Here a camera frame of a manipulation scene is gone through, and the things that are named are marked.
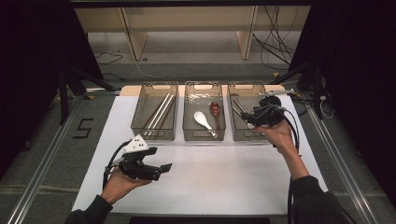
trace aluminum rail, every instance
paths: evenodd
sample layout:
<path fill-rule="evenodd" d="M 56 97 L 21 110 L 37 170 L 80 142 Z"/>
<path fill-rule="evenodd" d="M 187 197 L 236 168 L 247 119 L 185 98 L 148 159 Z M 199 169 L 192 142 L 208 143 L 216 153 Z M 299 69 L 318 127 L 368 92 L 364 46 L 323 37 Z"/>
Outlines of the aluminum rail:
<path fill-rule="evenodd" d="M 58 128 L 58 131 L 53 137 L 46 154 L 44 155 L 37 169 L 35 170 L 35 174 L 33 175 L 29 185 L 26 187 L 25 192 L 19 198 L 17 204 L 14 207 L 14 210 L 8 218 L 8 224 L 20 224 L 26 217 L 26 214 L 29 211 L 30 206 L 32 205 L 33 199 L 37 195 L 37 191 L 41 183 L 43 182 L 62 141 L 64 140 L 65 133 L 70 126 L 73 115 L 75 114 L 81 102 L 82 96 L 73 99 L 73 104 L 70 108 L 70 116 L 68 116 L 64 124 Z"/>
<path fill-rule="evenodd" d="M 329 152 L 332 162 L 334 163 L 334 166 L 338 174 L 340 175 L 346 187 L 346 190 L 348 191 L 349 196 L 352 199 L 352 202 L 355 204 L 356 209 L 361 216 L 361 220 L 365 224 L 377 224 L 378 220 L 375 217 L 375 214 L 370 204 L 368 203 L 361 188 L 353 177 L 353 174 L 350 172 L 347 163 L 345 162 L 343 156 L 338 150 L 337 145 L 332 140 L 332 136 L 327 130 L 323 120 L 319 120 L 316 114 L 311 109 L 308 109 L 308 114 L 314 122 L 315 127 L 317 128 L 320 138 L 322 139 L 327 151 Z"/>

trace handheld controller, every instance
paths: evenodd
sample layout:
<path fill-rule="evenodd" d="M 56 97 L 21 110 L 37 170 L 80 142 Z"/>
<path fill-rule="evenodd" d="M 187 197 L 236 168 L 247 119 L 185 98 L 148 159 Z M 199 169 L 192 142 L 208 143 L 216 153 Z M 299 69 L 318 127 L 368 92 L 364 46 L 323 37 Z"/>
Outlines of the handheld controller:
<path fill-rule="evenodd" d="M 113 161 L 118 152 L 123 149 L 122 156 Z M 123 143 L 114 153 L 110 163 L 105 167 L 104 185 L 106 185 L 108 175 L 111 174 L 111 168 L 119 166 L 120 170 L 132 179 L 158 180 L 163 173 L 170 171 L 172 163 L 155 167 L 143 163 L 146 156 L 154 155 L 157 152 L 156 147 L 149 147 L 139 134 L 129 142 Z"/>
<path fill-rule="evenodd" d="M 241 113 L 241 118 L 254 126 L 273 127 L 284 119 L 285 108 L 280 99 L 268 96 L 259 101 L 260 106 L 254 106 L 252 113 Z"/>

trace hand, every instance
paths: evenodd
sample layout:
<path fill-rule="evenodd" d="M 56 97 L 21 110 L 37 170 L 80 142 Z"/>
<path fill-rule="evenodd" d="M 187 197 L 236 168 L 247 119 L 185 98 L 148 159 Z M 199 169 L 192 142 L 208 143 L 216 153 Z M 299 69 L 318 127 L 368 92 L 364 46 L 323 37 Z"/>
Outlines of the hand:
<path fill-rule="evenodd" d="M 151 180 L 132 179 L 122 173 L 119 167 L 115 167 L 107 181 L 101 197 L 109 204 L 113 204 L 127 195 L 131 190 L 151 183 Z"/>
<path fill-rule="evenodd" d="M 276 145 L 279 153 L 284 154 L 289 148 L 295 150 L 293 139 L 291 138 L 291 129 L 289 124 L 282 120 L 276 126 L 271 128 L 255 127 L 254 131 L 264 133 L 268 141 Z"/>
<path fill-rule="evenodd" d="M 285 120 L 282 120 L 272 128 L 256 127 L 254 130 L 256 132 L 265 133 L 268 140 L 276 145 L 277 151 L 282 154 L 286 164 L 289 166 L 291 178 L 293 180 L 309 175 L 308 170 L 298 154 L 297 148 L 293 144 L 291 129 Z"/>

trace wrist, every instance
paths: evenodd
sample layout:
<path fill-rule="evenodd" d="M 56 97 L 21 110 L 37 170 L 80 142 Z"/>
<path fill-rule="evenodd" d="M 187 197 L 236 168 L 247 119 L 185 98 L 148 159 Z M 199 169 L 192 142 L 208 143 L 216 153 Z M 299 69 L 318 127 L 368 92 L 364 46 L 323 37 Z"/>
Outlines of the wrist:
<path fill-rule="evenodd" d="M 102 193 L 100 195 L 103 199 L 105 199 L 106 202 L 108 202 L 108 204 L 113 205 L 114 203 L 117 202 L 117 198 L 111 195 L 106 195 L 105 193 Z"/>
<path fill-rule="evenodd" d="M 284 156 L 284 157 L 289 157 L 289 156 L 295 156 L 298 155 L 298 151 L 296 146 L 292 142 L 286 142 L 281 144 L 280 146 L 277 146 L 278 151 Z"/>

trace white spoon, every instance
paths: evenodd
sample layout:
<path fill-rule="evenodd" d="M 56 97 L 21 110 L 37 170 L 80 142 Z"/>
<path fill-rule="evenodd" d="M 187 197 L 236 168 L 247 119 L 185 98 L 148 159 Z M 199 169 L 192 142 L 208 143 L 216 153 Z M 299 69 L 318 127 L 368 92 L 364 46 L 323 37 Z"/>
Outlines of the white spoon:
<path fill-rule="evenodd" d="M 195 113 L 194 113 L 194 119 L 195 119 L 199 124 L 205 126 L 205 127 L 210 131 L 210 133 L 212 133 L 212 135 L 213 135 L 214 138 L 217 138 L 217 137 L 218 137 L 218 135 L 216 134 L 216 132 L 213 132 L 213 131 L 212 131 L 212 128 L 211 128 L 210 125 L 207 123 L 207 120 L 206 120 L 206 117 L 205 117 L 205 114 L 204 114 L 204 113 L 202 113 L 201 111 L 195 112 Z"/>

